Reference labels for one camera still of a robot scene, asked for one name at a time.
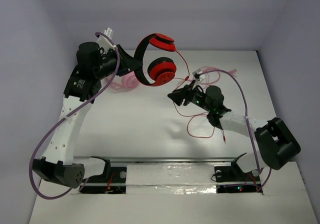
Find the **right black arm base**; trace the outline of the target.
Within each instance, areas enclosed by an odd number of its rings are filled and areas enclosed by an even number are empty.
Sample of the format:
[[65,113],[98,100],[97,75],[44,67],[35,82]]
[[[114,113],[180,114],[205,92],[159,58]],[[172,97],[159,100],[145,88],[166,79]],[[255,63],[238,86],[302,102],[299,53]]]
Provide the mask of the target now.
[[241,154],[230,165],[216,166],[211,181],[216,183],[216,192],[218,194],[240,194],[240,193],[257,193],[262,192],[261,180],[259,176],[253,176],[250,172],[244,173],[237,161]]

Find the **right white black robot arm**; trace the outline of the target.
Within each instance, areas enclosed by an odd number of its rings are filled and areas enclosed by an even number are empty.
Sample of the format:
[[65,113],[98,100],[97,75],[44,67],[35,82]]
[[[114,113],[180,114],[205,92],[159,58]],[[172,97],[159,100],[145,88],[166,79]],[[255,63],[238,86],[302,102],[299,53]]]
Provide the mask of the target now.
[[225,97],[218,86],[210,85],[202,91],[199,86],[187,84],[167,96],[178,106],[194,104],[205,110],[208,122],[213,127],[250,139],[252,152],[234,159],[230,169],[235,180],[243,180],[253,170],[280,170],[301,152],[299,143],[282,119],[254,119],[232,111],[225,107]]

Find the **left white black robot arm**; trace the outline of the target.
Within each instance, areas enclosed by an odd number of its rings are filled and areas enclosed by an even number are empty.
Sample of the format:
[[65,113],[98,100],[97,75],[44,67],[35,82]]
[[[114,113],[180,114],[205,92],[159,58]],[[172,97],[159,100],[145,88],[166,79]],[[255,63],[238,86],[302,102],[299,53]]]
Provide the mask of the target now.
[[30,181],[37,174],[44,181],[76,189],[89,177],[95,176],[100,181],[111,177],[106,159],[94,156],[75,162],[76,142],[95,99],[108,88],[115,76],[141,70],[142,60],[141,56],[127,54],[119,44],[104,47],[89,41],[78,46],[77,64],[63,92],[59,120],[32,153]]

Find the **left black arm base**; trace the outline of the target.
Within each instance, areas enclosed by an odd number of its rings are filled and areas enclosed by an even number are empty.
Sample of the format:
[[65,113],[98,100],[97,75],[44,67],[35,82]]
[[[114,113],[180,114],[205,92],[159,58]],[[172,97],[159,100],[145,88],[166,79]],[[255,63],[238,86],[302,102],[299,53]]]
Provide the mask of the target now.
[[113,164],[103,158],[105,165],[102,174],[91,176],[79,187],[81,194],[126,194],[127,166]]

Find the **red black headphones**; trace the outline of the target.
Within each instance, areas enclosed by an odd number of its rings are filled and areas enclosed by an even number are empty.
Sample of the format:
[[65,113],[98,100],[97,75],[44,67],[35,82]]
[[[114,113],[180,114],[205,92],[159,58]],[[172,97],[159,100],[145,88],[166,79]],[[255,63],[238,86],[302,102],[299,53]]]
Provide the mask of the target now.
[[[143,38],[138,44],[134,52],[134,59],[143,63],[148,45],[167,52],[175,52],[177,50],[171,37],[161,33],[152,33]],[[154,83],[150,83],[147,80],[142,66],[136,69],[134,74],[141,84],[149,87],[158,87],[170,82],[175,77],[176,71],[177,67],[171,58],[159,57],[153,60],[147,68],[147,73]]]

